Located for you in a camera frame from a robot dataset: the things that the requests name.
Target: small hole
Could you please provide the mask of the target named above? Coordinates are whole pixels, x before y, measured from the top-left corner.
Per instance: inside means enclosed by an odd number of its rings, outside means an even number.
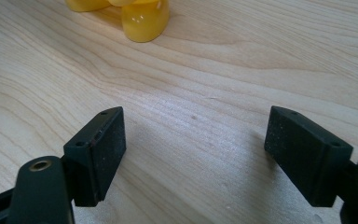
[[[331,145],[332,145],[333,147],[340,147],[340,146],[341,146],[341,144],[338,143],[338,142],[332,142]]]
[[[30,166],[32,172],[38,172],[47,169],[51,165],[51,161],[37,161]]]
[[[77,147],[83,147],[84,145],[86,145],[85,142],[76,142]]]

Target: wood grain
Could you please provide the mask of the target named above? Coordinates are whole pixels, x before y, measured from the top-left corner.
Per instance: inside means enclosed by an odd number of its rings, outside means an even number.
[[[122,105],[128,150],[77,223],[339,223],[264,152],[269,109],[297,110],[358,161],[358,1],[171,0],[162,36],[125,38],[119,8],[0,0],[0,192],[18,169]]]

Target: yellow object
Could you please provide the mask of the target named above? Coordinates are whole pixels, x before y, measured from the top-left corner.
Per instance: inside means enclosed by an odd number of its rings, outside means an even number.
[[[133,3],[135,0],[109,0],[110,4],[115,7],[124,7]]]
[[[109,7],[108,0],[65,0],[66,5],[73,11],[93,11]]]
[[[137,0],[121,11],[124,34],[135,42],[147,42],[161,35],[169,17],[168,0]]]
[[[169,0],[65,0],[73,11],[92,11],[110,5],[122,7],[121,23],[126,37],[147,42],[161,35],[170,17]]]

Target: yellow toy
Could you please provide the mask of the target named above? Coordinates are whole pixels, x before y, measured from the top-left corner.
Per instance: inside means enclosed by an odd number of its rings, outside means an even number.
[[[169,0],[65,0],[73,11],[92,11],[111,5],[121,7],[121,23],[126,37],[147,42],[158,37],[170,17]]]

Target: black bracket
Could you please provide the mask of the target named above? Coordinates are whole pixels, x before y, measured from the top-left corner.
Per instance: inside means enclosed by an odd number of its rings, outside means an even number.
[[[20,168],[15,188],[0,194],[0,223],[75,223],[72,200],[103,201],[126,150],[123,108],[99,113],[63,148],[62,158]]]
[[[345,203],[342,223],[358,223],[358,164],[352,146],[296,111],[273,106],[265,150],[312,206]]]

